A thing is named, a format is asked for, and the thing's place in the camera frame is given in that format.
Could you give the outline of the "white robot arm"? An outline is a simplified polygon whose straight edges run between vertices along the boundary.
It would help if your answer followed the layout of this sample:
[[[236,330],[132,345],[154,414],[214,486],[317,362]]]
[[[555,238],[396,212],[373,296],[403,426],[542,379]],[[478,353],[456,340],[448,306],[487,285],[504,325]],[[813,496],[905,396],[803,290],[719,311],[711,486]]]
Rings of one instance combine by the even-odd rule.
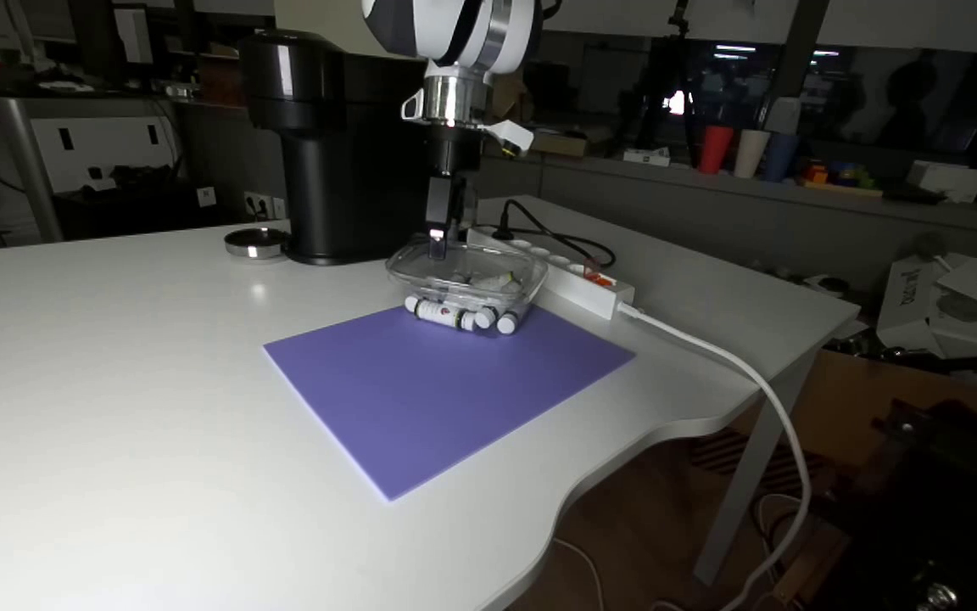
[[[487,82],[511,75],[534,31],[534,0],[362,0],[358,14],[384,49],[416,57],[425,83],[401,101],[401,119],[431,127],[425,233],[452,245],[464,217],[464,174],[478,140],[524,152],[533,133],[487,119]]]

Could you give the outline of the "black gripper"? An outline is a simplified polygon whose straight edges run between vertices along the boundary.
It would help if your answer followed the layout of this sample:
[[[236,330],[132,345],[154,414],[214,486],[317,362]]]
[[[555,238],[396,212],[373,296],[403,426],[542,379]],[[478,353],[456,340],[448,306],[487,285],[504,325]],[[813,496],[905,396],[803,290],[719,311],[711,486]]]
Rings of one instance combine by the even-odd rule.
[[[448,239],[454,226],[454,245],[466,245],[470,222],[460,220],[464,210],[464,176],[478,166],[478,133],[474,127],[427,127],[427,203],[425,222],[434,245]]]

